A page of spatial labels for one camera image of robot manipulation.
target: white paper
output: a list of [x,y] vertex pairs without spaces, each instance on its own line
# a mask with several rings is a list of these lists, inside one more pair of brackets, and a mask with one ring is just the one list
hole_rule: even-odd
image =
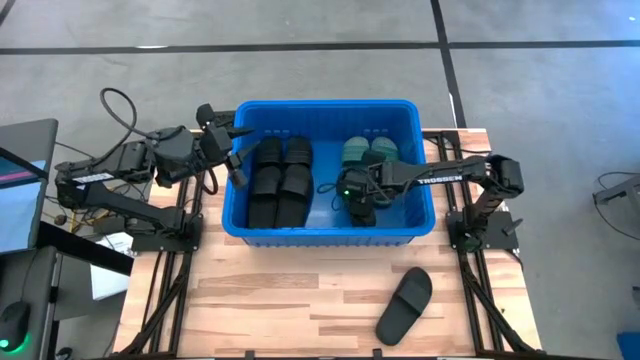
[[[96,244],[106,246],[127,256],[133,256],[131,244],[133,238],[127,233],[116,233],[105,236]],[[99,266],[91,265],[91,291],[93,300],[102,300],[121,293],[129,287],[129,277]]]

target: pair of black slippers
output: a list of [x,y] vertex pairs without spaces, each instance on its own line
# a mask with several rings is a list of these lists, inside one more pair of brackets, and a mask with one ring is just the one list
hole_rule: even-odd
[[294,136],[282,141],[269,136],[254,152],[247,228],[304,227],[313,196],[309,139]]

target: black computer mouse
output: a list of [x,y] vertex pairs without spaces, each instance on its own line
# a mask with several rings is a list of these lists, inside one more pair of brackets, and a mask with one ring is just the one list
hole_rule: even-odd
[[29,304],[24,301],[14,302],[0,315],[0,350],[9,352],[17,349],[24,342],[29,328]]

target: green slipper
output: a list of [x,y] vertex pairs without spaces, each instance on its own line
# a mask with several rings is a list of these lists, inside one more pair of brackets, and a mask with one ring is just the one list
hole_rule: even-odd
[[387,161],[398,161],[398,147],[391,139],[379,136],[371,143],[371,150],[385,155]]
[[362,154],[369,150],[369,140],[355,136],[347,140],[342,148],[342,167],[362,164]]

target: white label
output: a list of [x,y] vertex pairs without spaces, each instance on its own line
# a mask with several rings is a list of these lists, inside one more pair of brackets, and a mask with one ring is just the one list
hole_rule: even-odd
[[419,179],[418,182],[420,184],[439,184],[443,182],[454,182],[454,181],[462,181],[462,175],[454,175],[454,176],[443,176],[438,178],[431,179]]
[[77,181],[83,184],[88,184],[91,182],[104,181],[109,179],[113,179],[113,175],[109,173],[102,173],[102,174],[82,176],[82,177],[73,179],[73,181]]

